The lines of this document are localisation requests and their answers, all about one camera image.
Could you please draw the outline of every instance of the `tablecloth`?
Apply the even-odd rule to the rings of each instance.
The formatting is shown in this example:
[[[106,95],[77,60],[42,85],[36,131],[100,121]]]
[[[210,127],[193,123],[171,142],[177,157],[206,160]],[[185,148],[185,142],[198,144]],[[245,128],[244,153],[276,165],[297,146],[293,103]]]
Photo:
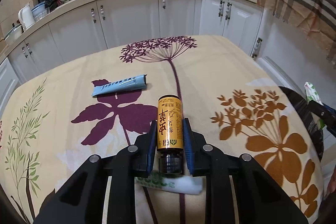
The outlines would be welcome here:
[[[94,86],[141,74],[146,90],[91,96]],[[254,156],[313,223],[323,180],[302,121],[268,75],[219,36],[135,42],[17,88],[0,122],[0,183],[18,213],[32,223],[90,155],[115,155],[148,132],[166,94],[181,97],[184,117],[207,143]],[[179,195],[136,184],[135,197],[138,224],[204,223],[205,189]]]

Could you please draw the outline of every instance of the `white cabinet door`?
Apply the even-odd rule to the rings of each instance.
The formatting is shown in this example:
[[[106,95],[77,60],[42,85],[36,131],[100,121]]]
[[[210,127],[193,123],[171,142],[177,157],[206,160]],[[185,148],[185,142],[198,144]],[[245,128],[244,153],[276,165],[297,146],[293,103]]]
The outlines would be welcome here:
[[[195,0],[159,0],[160,36],[194,34]]]
[[[25,43],[40,73],[44,73],[64,63],[55,45],[48,24],[27,37]]]
[[[49,22],[65,63],[107,49],[98,13],[97,3],[92,2]]]
[[[0,65],[0,119],[19,79],[8,58]]]
[[[223,37],[250,55],[260,26],[263,9],[245,0],[229,0],[224,9],[227,20]]]
[[[223,35],[228,0],[202,0],[199,34]]]
[[[9,55],[8,59],[12,65],[20,84],[40,75],[31,55],[29,54],[25,42],[21,42]]]
[[[304,84],[311,82],[322,102],[336,108],[336,70],[313,40],[266,9],[258,37],[262,42],[256,62],[277,85],[305,98]]]
[[[160,37],[158,0],[98,0],[97,6],[108,48]]]

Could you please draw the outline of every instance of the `white kettle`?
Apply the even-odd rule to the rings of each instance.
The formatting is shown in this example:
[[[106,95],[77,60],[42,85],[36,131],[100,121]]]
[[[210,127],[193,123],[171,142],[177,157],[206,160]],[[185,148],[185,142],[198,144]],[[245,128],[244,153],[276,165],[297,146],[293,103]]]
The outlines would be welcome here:
[[[35,23],[35,20],[33,18],[32,10],[30,9],[29,4],[27,4],[25,7],[23,7],[18,14],[18,18],[20,23],[23,26],[23,30],[27,30],[31,25]]]

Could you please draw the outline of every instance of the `tube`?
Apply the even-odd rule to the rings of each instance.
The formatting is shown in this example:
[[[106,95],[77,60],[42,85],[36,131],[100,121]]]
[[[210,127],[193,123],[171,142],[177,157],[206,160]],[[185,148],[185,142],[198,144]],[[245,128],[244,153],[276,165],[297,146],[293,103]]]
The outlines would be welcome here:
[[[160,173],[182,173],[182,102],[175,95],[162,96],[158,102],[157,151],[161,153],[159,158]]]
[[[106,85],[96,86],[93,89],[92,96],[110,92],[140,90],[145,88],[146,88],[146,75],[138,75],[135,77],[108,83]]]

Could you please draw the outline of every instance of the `table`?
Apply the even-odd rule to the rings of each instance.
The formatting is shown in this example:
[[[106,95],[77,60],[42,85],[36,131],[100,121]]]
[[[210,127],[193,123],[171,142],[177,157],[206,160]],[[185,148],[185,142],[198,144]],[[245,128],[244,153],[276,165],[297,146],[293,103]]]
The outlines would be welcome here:
[[[140,74],[146,90],[91,96],[94,86]],[[2,116],[0,183],[18,213],[32,223],[90,155],[115,155],[148,132],[166,94],[182,98],[184,117],[208,143],[255,157],[313,223],[323,180],[302,121],[258,64],[207,35],[112,48],[17,88]],[[135,195],[138,224],[204,223],[205,190],[179,195],[136,184]]]

